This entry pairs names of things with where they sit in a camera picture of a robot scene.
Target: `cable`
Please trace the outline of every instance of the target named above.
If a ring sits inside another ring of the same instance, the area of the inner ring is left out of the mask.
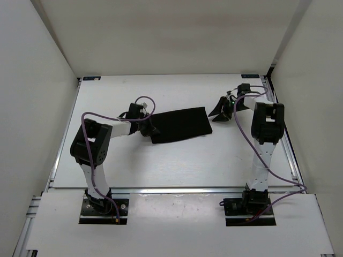
[[[82,131],[83,131],[83,134],[84,134],[84,138],[85,138],[85,143],[86,143],[86,148],[87,148],[87,152],[88,152],[88,158],[90,159],[90,165],[91,165],[91,180],[92,180],[92,185],[94,187],[94,190],[102,197],[104,197],[105,199],[107,199],[108,201],[110,201],[113,206],[115,207],[116,211],[117,211],[117,214],[116,214],[116,222],[120,223],[120,216],[119,216],[119,209],[118,209],[118,206],[117,204],[115,203],[115,201],[110,198],[110,197],[107,197],[106,195],[102,194],[96,187],[96,184],[95,184],[95,181],[94,181],[94,162],[93,162],[93,156],[92,156],[92,152],[91,152],[91,146],[90,146],[90,143],[88,142],[88,136],[87,136],[87,131],[86,131],[86,126],[85,126],[85,116],[86,115],[93,115],[93,116],[97,116],[97,117],[100,117],[100,118],[104,118],[104,119],[108,119],[108,120],[114,120],[114,121],[118,121],[118,122],[142,122],[144,120],[147,120],[149,119],[153,113],[155,112],[155,109],[156,109],[156,104],[155,104],[155,101],[150,98],[149,96],[140,96],[139,98],[137,98],[135,100],[135,103],[137,103],[137,101],[139,99],[142,99],[142,98],[147,98],[149,99],[154,107],[151,111],[151,113],[142,118],[142,119],[118,119],[118,118],[111,118],[111,117],[107,117],[107,116],[104,116],[104,115],[100,115],[100,114],[96,114],[94,112],[90,112],[90,111],[87,111],[85,113],[83,113],[81,115],[81,126],[82,126]]]
[[[250,223],[252,221],[255,221],[257,220],[258,218],[260,218],[265,212],[269,211],[273,205],[275,205],[277,202],[281,201],[282,199],[286,198],[286,197],[289,197],[291,195],[294,195],[294,194],[299,194],[299,193],[302,193],[302,192],[305,192],[307,190],[307,187],[301,183],[298,183],[298,182],[294,182],[294,181],[291,181],[291,180],[288,180],[288,179],[285,179],[285,178],[282,178],[280,176],[278,176],[277,174],[275,174],[269,167],[268,165],[266,164],[266,162],[263,160],[263,158],[259,155],[258,153],[258,150],[255,148],[255,146],[252,144],[252,142],[249,140],[248,136],[246,135],[246,133],[244,132],[239,120],[238,120],[238,117],[237,117],[237,111],[236,111],[236,107],[237,107],[237,103],[244,99],[245,97],[259,97],[259,96],[262,96],[262,95],[265,95],[268,93],[268,88],[264,87],[264,86],[250,86],[250,87],[260,87],[260,88],[264,88],[265,89],[265,92],[262,93],[262,94],[259,94],[259,95],[242,95],[240,97],[238,97],[238,99],[235,101],[235,104],[234,104],[234,117],[235,117],[235,120],[236,120],[236,123],[237,123],[237,126],[239,128],[239,130],[241,131],[243,137],[245,138],[245,140],[248,142],[248,144],[250,145],[250,147],[252,148],[252,150],[255,152],[255,154],[257,155],[257,157],[259,158],[259,160],[262,162],[262,164],[264,165],[264,167],[267,169],[267,171],[273,175],[275,178],[278,178],[282,181],[285,181],[285,182],[288,182],[288,183],[291,183],[293,185],[296,185],[296,186],[299,186],[300,187],[300,190],[299,191],[296,191],[296,192],[292,192],[292,193],[289,193],[289,194],[286,194],[278,199],[276,199],[275,201],[273,201],[267,208],[265,208],[263,211],[261,211],[259,214],[255,215],[253,218],[251,218],[250,220],[248,221],[245,221],[245,222],[242,222],[240,224],[247,224],[247,223]]]

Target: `folded black cloth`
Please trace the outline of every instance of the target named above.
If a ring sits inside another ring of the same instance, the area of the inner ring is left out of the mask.
[[[170,143],[212,133],[205,107],[153,114],[152,124],[160,131],[152,143]]]

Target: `robotic arm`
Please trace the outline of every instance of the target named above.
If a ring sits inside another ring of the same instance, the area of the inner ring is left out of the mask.
[[[146,104],[131,103],[129,111],[122,113],[120,118],[123,118],[124,115],[126,115],[125,119],[142,119],[148,116]],[[150,135],[159,134],[159,131],[152,125],[151,119],[142,122],[109,120],[105,124],[100,124],[91,119],[85,119],[85,127],[94,163],[94,184],[102,195],[111,198],[111,189],[106,182],[103,170],[103,162],[107,156],[110,140],[122,135],[131,135],[137,131],[140,131],[143,136],[149,137]],[[76,162],[79,163],[84,172],[88,186],[85,193],[89,200],[89,204],[100,214],[107,214],[111,210],[111,202],[101,196],[95,190],[92,183],[92,169],[82,127],[79,128],[71,145],[70,154],[75,158]]]
[[[237,98],[233,99],[231,91],[220,98],[215,109],[209,116],[217,115],[213,121],[228,121],[232,118],[234,104],[243,95],[246,97],[236,104],[236,111],[250,109],[253,111],[251,135],[259,156],[270,167],[273,151],[278,141],[284,135],[285,122],[283,104],[273,103],[262,96],[254,97],[259,92],[253,92],[250,84],[237,87]],[[252,168],[245,190],[242,194],[242,208],[247,213],[256,213],[268,205],[268,170],[257,154],[254,154]]]

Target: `white wall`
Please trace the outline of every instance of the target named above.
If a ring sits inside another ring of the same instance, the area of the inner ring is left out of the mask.
[[[304,180],[343,256],[343,1],[314,0],[272,81]]]
[[[0,252],[44,189],[77,80],[28,0],[0,1]]]
[[[79,77],[266,74],[299,2],[40,1]]]

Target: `white panel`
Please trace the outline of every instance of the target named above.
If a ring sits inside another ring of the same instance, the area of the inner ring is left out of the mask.
[[[0,1],[0,249],[12,256],[56,157],[77,81],[30,1]]]
[[[104,76],[99,81],[83,81],[57,169],[54,187],[86,187],[85,177],[70,146],[80,128],[83,112],[93,111],[117,117],[141,95],[156,101],[156,113],[205,106],[210,113],[226,91],[247,82],[262,85],[260,79],[240,75],[139,75]],[[250,136],[251,110],[238,113]],[[112,139],[104,162],[105,175],[112,187],[245,186],[253,151],[234,120],[211,122],[213,133],[181,142],[156,144],[134,135]],[[279,143],[271,167],[282,177],[291,178],[287,157]],[[269,176],[269,185],[289,185]]]
[[[313,1],[282,55],[273,83],[301,172],[317,194],[343,256],[343,1]]]
[[[76,75],[266,74],[299,0],[41,0]]]
[[[276,226],[226,227],[224,195],[130,196],[127,225],[80,225],[81,191],[45,193],[27,249],[54,256],[320,257],[333,253],[314,195],[274,208]],[[275,200],[279,195],[271,195]]]

